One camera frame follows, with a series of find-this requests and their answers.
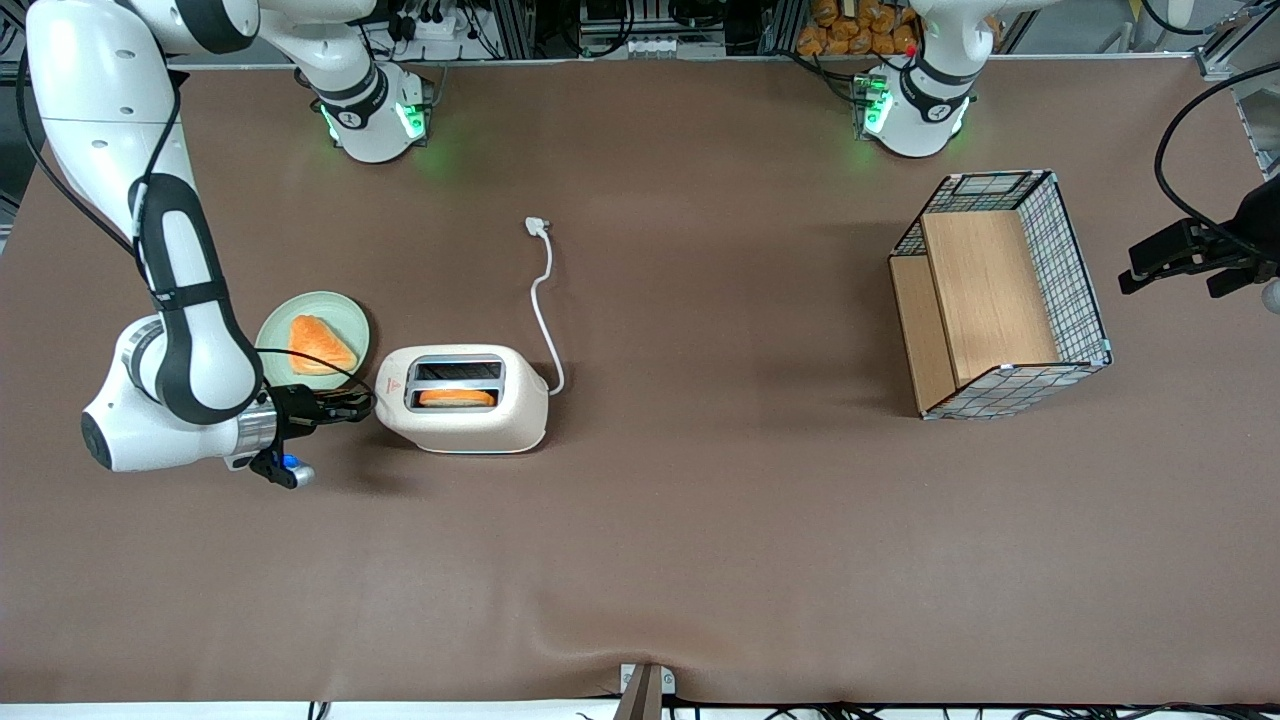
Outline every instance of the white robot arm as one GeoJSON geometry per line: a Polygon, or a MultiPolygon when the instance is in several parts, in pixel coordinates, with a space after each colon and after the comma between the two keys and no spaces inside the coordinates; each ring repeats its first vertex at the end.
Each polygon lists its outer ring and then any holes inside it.
{"type": "Polygon", "coordinates": [[[129,238],[156,315],[120,334],[82,432],[104,466],[150,470],[224,457],[296,487],[310,469],[283,441],[369,414],[370,393],[264,387],[232,311],[192,177],[165,54],[228,53],[257,33],[298,61],[330,132],[361,161],[424,135],[402,118],[421,79],[376,65],[343,24],[372,0],[38,0],[27,13],[32,86],[72,188],[129,238]]]}
{"type": "Polygon", "coordinates": [[[886,92],[867,117],[867,135],[908,158],[942,150],[960,131],[969,88],[991,56],[986,18],[1027,12],[1057,0],[911,0],[924,23],[918,53],[905,65],[883,64],[886,92]]]}

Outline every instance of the brown table surface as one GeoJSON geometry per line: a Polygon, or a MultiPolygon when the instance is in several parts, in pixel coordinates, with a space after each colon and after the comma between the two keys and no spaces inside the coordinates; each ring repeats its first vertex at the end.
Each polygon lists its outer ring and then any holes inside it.
{"type": "MultiPolygon", "coordinates": [[[[370,420],[292,450],[111,475],[78,416],[132,261],[44,179],[0,260],[0,698],[532,698],[654,660],[701,701],[1280,700],[1280,324],[1198,279],[1121,297],[1179,217],[1151,173],[1192,60],[997,61],[909,161],[783,63],[458,69],[428,150],[361,167],[283,72],[202,72],[184,119],[252,336],[348,293],[388,351],[568,364],[549,437],[439,457],[370,420]],[[886,256],[946,173],[1057,170],[1116,365],[995,423],[915,419],[886,256]]],[[[1215,99],[1170,177],[1260,182],[1215,99]]]]}

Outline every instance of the wire mesh basket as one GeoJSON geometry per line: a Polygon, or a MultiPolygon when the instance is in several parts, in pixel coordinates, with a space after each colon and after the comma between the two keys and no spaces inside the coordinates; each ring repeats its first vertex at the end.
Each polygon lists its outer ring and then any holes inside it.
{"type": "Polygon", "coordinates": [[[1112,361],[1093,283],[1051,170],[948,176],[893,249],[891,264],[892,258],[927,255],[924,215],[992,210],[1018,213],[1059,361],[995,365],[966,383],[957,382],[943,400],[922,406],[920,416],[927,420],[1012,415],[1112,361]]]}

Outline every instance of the plate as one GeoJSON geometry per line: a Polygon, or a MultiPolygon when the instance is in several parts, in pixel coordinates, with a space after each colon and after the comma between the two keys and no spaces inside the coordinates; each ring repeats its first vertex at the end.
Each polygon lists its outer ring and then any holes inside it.
{"type": "MultiPolygon", "coordinates": [[[[289,347],[289,325],[298,315],[315,315],[324,320],[329,329],[356,354],[356,370],[360,370],[365,363],[365,354],[369,352],[369,318],[352,299],[337,292],[321,290],[285,300],[283,305],[266,316],[262,329],[257,331],[255,345],[287,350],[289,347]]],[[[342,373],[300,375],[289,365],[289,356],[280,352],[264,352],[261,357],[262,373],[271,384],[301,383],[311,389],[333,389],[347,382],[347,375],[342,373]]]]}

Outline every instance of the bread slice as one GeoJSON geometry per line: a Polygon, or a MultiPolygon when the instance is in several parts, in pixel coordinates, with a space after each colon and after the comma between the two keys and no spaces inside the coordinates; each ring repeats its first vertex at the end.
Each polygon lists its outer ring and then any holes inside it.
{"type": "Polygon", "coordinates": [[[424,389],[419,407],[493,407],[498,400],[483,389],[424,389]]]}
{"type": "MultiPolygon", "coordinates": [[[[332,363],[348,373],[356,369],[356,354],[315,315],[298,315],[289,324],[289,350],[332,363]]],[[[300,375],[332,375],[334,370],[306,357],[289,355],[289,366],[300,375]]]]}

